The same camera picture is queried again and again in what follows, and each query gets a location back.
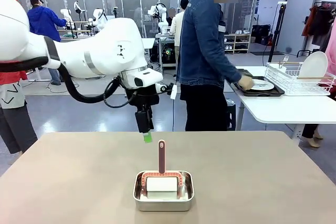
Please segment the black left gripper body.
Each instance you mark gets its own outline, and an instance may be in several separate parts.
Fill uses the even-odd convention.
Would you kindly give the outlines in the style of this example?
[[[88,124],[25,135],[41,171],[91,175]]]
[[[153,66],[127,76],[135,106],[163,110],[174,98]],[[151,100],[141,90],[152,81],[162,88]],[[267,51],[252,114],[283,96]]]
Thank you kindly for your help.
[[[136,107],[136,113],[148,112],[152,115],[151,106],[159,103],[159,95],[155,86],[148,86],[138,89],[125,89],[128,99],[135,94],[135,97],[130,101],[129,105]]]

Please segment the person's right hand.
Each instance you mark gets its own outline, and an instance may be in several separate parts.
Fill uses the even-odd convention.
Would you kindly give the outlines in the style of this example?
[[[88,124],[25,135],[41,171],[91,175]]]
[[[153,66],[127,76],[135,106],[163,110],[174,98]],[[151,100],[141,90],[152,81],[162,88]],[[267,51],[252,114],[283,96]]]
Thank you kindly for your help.
[[[242,75],[241,79],[238,82],[238,85],[243,90],[250,90],[254,86],[254,81],[251,77]]]

